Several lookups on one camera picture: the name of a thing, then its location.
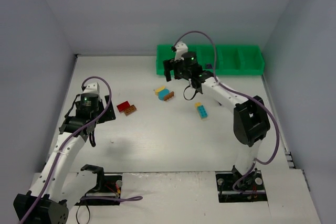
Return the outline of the red lego brick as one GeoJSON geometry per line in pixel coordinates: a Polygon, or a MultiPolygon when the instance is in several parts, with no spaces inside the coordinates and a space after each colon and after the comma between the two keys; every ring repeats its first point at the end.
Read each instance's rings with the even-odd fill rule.
{"type": "Polygon", "coordinates": [[[117,105],[117,109],[120,113],[124,112],[126,109],[130,107],[130,103],[128,101],[124,101],[117,105]]]}

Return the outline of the yellow half-round lego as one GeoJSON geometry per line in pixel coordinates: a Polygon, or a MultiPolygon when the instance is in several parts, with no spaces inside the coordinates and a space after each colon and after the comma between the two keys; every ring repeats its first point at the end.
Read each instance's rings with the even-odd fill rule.
{"type": "Polygon", "coordinates": [[[159,93],[165,89],[165,86],[161,86],[159,88],[154,89],[155,95],[159,95],[159,93]]]}

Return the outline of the teal rounded lego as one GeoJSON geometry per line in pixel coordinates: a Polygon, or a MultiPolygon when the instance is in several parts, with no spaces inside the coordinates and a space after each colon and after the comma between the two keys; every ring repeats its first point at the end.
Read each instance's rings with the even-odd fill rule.
{"type": "Polygon", "coordinates": [[[163,101],[164,96],[167,95],[168,93],[170,93],[170,91],[169,91],[168,89],[164,89],[164,90],[162,90],[162,91],[159,93],[158,98],[159,98],[161,101],[163,101]]]}

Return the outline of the brown long lego plate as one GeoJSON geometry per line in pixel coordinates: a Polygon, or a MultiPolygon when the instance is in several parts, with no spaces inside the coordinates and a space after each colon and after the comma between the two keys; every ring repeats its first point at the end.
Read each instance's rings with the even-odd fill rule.
{"type": "Polygon", "coordinates": [[[174,91],[168,93],[167,95],[164,96],[163,101],[168,101],[169,99],[174,97],[174,91]]]}

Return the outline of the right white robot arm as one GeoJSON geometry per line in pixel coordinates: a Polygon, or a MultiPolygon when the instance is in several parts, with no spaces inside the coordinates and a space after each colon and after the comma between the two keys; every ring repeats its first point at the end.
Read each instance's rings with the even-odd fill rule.
{"type": "Polygon", "coordinates": [[[239,151],[232,172],[237,177],[248,176],[255,165],[262,140],[270,130],[268,115],[259,104],[262,98],[245,98],[223,84],[214,74],[204,70],[197,62],[195,52],[182,54],[179,60],[163,61],[164,75],[171,81],[171,72],[175,79],[185,79],[197,93],[207,95],[220,103],[233,114],[233,132],[239,142],[239,151]]]}

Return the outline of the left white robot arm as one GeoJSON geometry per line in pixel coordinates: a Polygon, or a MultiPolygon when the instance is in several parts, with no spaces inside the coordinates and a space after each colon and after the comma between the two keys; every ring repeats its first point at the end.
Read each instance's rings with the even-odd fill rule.
{"type": "Polygon", "coordinates": [[[65,183],[70,168],[86,142],[95,146],[97,124],[116,119],[111,95],[103,105],[99,91],[87,86],[76,96],[74,116],[66,114],[58,140],[43,171],[27,193],[18,194],[13,205],[20,223],[66,223],[69,212],[83,196],[104,184],[104,169],[84,165],[74,180],[65,183]]]}

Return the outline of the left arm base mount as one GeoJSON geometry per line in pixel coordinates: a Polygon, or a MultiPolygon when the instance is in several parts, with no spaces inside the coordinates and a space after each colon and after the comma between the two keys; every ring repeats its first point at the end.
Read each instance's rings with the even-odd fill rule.
{"type": "MultiPolygon", "coordinates": [[[[107,198],[120,198],[122,187],[122,174],[121,173],[106,173],[103,167],[85,164],[81,171],[87,170],[97,176],[96,186],[84,195],[85,197],[107,197],[107,198]]],[[[80,201],[75,204],[76,206],[119,206],[120,202],[114,200],[103,199],[88,199],[80,201]]]]}

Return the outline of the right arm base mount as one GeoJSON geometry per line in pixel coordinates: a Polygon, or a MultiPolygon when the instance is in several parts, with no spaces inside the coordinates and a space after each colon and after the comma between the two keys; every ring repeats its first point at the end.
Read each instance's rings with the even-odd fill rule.
{"type": "Polygon", "coordinates": [[[233,189],[233,185],[238,177],[233,173],[220,172],[215,175],[219,203],[268,201],[262,174],[259,170],[255,170],[244,181],[239,182],[235,189],[233,189]]]}

